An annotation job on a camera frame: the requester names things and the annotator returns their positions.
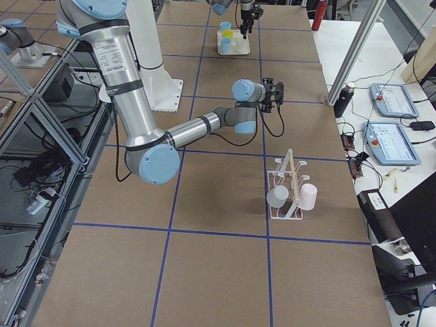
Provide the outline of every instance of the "robotic arm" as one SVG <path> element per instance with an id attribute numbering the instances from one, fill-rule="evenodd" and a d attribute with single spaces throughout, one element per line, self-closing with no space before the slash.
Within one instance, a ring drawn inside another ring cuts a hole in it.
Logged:
<path id="1" fill-rule="evenodd" d="M 229 8 L 232 0 L 212 0 L 213 11 L 221 16 Z M 264 13 L 260 5 L 255 5 L 255 0 L 240 0 L 240 17 L 243 23 L 239 26 L 240 33 L 247 39 L 247 32 L 251 33 L 254 20 L 259 19 Z"/>
<path id="2" fill-rule="evenodd" d="M 148 183 L 163 184 L 178 172 L 175 149 L 224 126 L 252 134 L 258 104 L 271 98 L 263 84 L 239 80 L 232 89 L 238 101 L 235 108 L 216 108 L 168 131 L 158 128 L 127 39 L 126 6 L 126 0 L 57 0 L 58 30 L 92 45 L 106 92 L 127 133 L 127 167 Z"/>
<path id="3" fill-rule="evenodd" d="M 17 18 L 0 22 L 0 49 L 7 55 L 18 49 L 21 59 L 27 63 L 42 57 L 41 48 L 35 43 L 24 22 Z"/>

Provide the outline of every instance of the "white tray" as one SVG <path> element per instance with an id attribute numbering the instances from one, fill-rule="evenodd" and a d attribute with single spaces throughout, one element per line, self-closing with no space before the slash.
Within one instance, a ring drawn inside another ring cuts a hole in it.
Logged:
<path id="1" fill-rule="evenodd" d="M 250 53 L 250 43 L 247 39 L 244 40 L 243 35 L 238 29 L 233 29 L 233 39 L 232 46 L 229 53 L 221 52 L 221 30 L 217 32 L 217 42 L 218 42 L 218 53 L 223 56 L 234 56 L 234 55 L 247 55 Z"/>

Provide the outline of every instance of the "electrical wire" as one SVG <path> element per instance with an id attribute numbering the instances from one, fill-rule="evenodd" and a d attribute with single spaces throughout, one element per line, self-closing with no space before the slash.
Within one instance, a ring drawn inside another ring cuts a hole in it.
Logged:
<path id="1" fill-rule="evenodd" d="M 78 114 L 89 114 L 89 113 L 92 113 L 92 111 L 95 110 L 95 106 L 94 106 L 94 107 L 91 107 L 91 110 L 90 110 L 90 111 L 80 111 L 80 110 L 77 110 L 77 109 L 73 108 L 72 106 L 66 104 L 65 102 L 55 101 L 55 102 L 53 102 L 53 103 L 55 103 L 55 104 L 60 104 L 60 105 L 62 105 L 63 107 L 66 107 L 66 108 L 68 108 L 68 109 L 70 109 L 70 110 L 73 110 L 74 112 L 77 112 Z"/>
<path id="2" fill-rule="evenodd" d="M 3 97 L 3 96 L 0 95 L 0 98 L 1 98 L 1 99 L 6 99 L 6 100 L 10 100 L 10 101 L 15 102 L 15 100 L 14 100 L 14 99 L 11 99 L 10 97 Z"/>
<path id="3" fill-rule="evenodd" d="M 129 172 L 126 176 L 123 178 L 120 178 L 119 176 L 119 160 L 120 160 L 120 139 L 119 139 L 119 129 L 118 129 L 118 119 L 116 117 L 116 111 L 114 108 L 114 104 L 112 103 L 112 108 L 114 110 L 114 122 L 115 122 L 115 140 L 116 140 L 116 159 L 115 159 L 115 178 L 118 182 L 122 183 L 126 179 L 129 178 L 131 175 L 131 172 Z"/>
<path id="4" fill-rule="evenodd" d="M 280 106 L 277 106 L 277 112 L 279 113 L 279 117 L 280 117 L 280 121 L 281 121 L 281 132 L 280 132 L 280 134 L 274 134 L 274 133 L 271 132 L 270 127 L 266 124 L 264 115 L 260 111 L 260 105 L 259 104 L 258 104 L 258 110 L 259 110 L 259 113 L 260 113 L 260 118 L 262 120 L 262 124 L 264 124 L 264 126 L 265 126 L 266 130 L 268 131 L 268 133 L 273 138 L 280 138 L 281 136 L 283 136 L 284 133 L 285 133 L 285 122 L 283 121 L 283 117 L 281 116 Z"/>
<path id="5" fill-rule="evenodd" d="M 356 129 L 354 128 L 354 126 L 352 124 L 350 124 L 347 121 L 345 121 L 345 119 L 344 119 L 344 121 L 342 121 L 340 123 L 337 123 L 336 125 L 338 125 L 338 126 L 339 125 L 343 125 L 342 126 L 342 134 L 352 134 L 352 137 L 354 137 L 354 134 L 356 133 Z M 344 128 L 345 128 L 346 125 L 351 126 L 353 131 L 348 131 L 348 132 L 344 133 Z"/>
<path id="6" fill-rule="evenodd" d="M 382 174 L 380 174 L 378 172 L 378 170 L 375 169 L 374 165 L 371 162 L 369 162 L 369 161 L 362 162 L 362 165 L 372 169 L 376 173 L 377 179 L 378 179 L 379 189 L 381 189 L 382 186 L 383 186 L 383 176 L 382 176 Z"/>
<path id="7" fill-rule="evenodd" d="M 42 146 L 48 150 L 54 150 L 56 149 L 56 146 L 49 143 L 45 137 L 47 134 L 44 134 L 44 136 L 39 136 L 38 134 L 36 134 L 36 132 L 29 126 L 28 123 L 24 122 L 24 125 L 27 127 L 27 129 L 36 137 L 39 138 L 42 141 Z"/>
<path id="8" fill-rule="evenodd" d="M 21 275 L 21 273 L 36 259 L 38 253 L 40 252 L 40 244 L 38 243 L 36 238 L 33 237 L 28 232 L 18 232 L 18 233 L 13 233 L 13 234 L 0 235 L 0 238 L 9 237 L 9 236 L 15 236 L 15 235 L 19 235 L 19 234 L 29 235 L 33 239 L 32 243 L 28 246 L 28 248 L 31 249 L 31 251 L 27 252 L 25 260 L 23 261 L 23 263 L 20 266 L 16 267 L 17 269 L 14 272 L 11 272 L 11 273 L 7 274 L 6 273 L 7 272 L 7 268 L 5 270 L 3 270 L 2 272 L 0 272 L 0 278 L 1 279 L 14 280 L 15 281 Z M 33 257 L 31 259 L 29 259 L 30 255 L 31 255 L 31 252 L 33 251 L 33 243 L 35 243 L 36 251 L 35 251 L 35 254 L 33 255 Z"/>
<path id="9" fill-rule="evenodd" d="M 239 4 L 239 0 L 236 0 L 236 7 L 234 8 L 234 23 L 236 24 L 236 27 L 239 28 L 238 19 L 237 19 L 238 4 Z"/>
<path id="10" fill-rule="evenodd" d="M 430 138 L 430 139 L 425 140 L 425 141 L 412 142 L 412 144 L 422 144 L 422 143 L 427 143 L 427 142 L 430 142 L 430 141 L 433 141 L 433 140 L 436 140 L 436 136 L 434 138 Z"/>
<path id="11" fill-rule="evenodd" d="M 403 123 L 403 119 L 406 119 L 407 117 L 411 118 L 411 119 L 415 119 L 416 122 L 419 123 L 419 121 L 418 121 L 418 119 L 416 117 L 413 117 L 411 114 L 404 114 L 403 116 L 400 117 L 400 124 L 402 126 L 410 128 L 410 124 L 406 125 L 406 124 Z"/>
<path id="12" fill-rule="evenodd" d="M 233 146 L 246 146 L 246 145 L 250 144 L 255 139 L 256 135 L 258 134 L 258 111 L 257 110 L 256 110 L 256 114 L 255 114 L 255 120 L 256 120 L 256 126 L 255 126 L 253 137 L 251 137 L 251 139 L 249 139 L 248 141 L 246 141 L 245 143 L 242 143 L 242 144 L 233 143 L 232 141 L 228 140 L 227 138 L 225 138 L 224 136 L 222 136 L 218 133 L 210 133 L 209 135 L 218 136 L 219 138 L 223 139 L 224 141 L 226 141 L 227 143 L 229 143 Z"/>

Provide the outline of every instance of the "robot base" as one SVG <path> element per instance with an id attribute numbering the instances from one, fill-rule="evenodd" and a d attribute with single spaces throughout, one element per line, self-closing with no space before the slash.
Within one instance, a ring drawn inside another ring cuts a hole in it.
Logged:
<path id="1" fill-rule="evenodd" d="M 56 51 L 56 48 L 54 46 L 43 46 L 40 44 L 42 53 L 52 53 Z M 51 58 L 51 56 L 42 56 L 38 60 L 35 60 L 32 63 L 28 63 L 27 61 L 24 61 L 20 54 L 15 54 L 11 61 L 17 68 L 33 68 L 33 69 L 42 69 L 47 64 L 48 60 Z"/>
<path id="2" fill-rule="evenodd" d="M 177 112 L 182 95 L 183 80 L 172 79 L 163 67 L 151 72 L 142 69 L 140 76 L 151 110 Z"/>
<path id="3" fill-rule="evenodd" d="M 152 82 L 153 78 L 150 77 L 149 82 L 142 78 L 145 93 L 152 111 L 177 112 L 182 96 L 183 80 L 173 80 L 167 72 L 165 73 L 168 76 L 166 82 L 164 84 L 157 83 L 156 86 Z M 103 102 L 110 102 L 104 85 L 99 91 L 99 98 Z"/>

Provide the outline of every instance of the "yellow object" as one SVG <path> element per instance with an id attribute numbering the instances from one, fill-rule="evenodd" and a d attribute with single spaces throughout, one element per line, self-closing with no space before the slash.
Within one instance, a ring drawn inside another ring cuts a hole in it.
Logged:
<path id="1" fill-rule="evenodd" d="M 229 39 L 233 38 L 233 31 L 230 29 L 226 29 L 223 31 L 223 37 L 228 37 Z"/>

